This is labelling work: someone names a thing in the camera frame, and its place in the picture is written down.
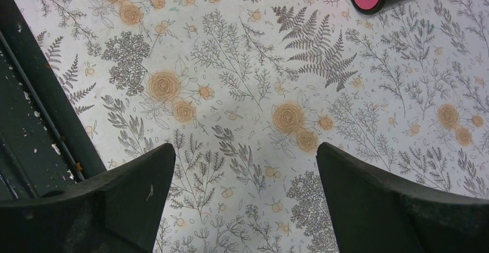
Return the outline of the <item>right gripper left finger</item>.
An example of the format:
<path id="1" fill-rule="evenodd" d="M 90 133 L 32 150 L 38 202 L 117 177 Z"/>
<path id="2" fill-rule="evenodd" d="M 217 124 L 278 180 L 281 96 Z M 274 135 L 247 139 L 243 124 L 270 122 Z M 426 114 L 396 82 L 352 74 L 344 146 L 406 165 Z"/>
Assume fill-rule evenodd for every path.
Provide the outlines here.
<path id="1" fill-rule="evenodd" d="M 152 252 L 175 160 L 163 144 L 65 190 L 1 202 L 1 251 Z"/>

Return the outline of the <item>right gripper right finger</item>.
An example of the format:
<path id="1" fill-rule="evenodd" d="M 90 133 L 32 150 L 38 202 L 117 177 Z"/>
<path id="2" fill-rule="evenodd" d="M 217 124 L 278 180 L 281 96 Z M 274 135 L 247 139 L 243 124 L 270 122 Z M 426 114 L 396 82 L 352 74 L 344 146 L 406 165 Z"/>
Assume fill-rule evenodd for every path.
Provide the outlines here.
<path id="1" fill-rule="evenodd" d="M 392 174 L 324 142 L 317 167 L 340 252 L 487 252 L 488 201 Z"/>

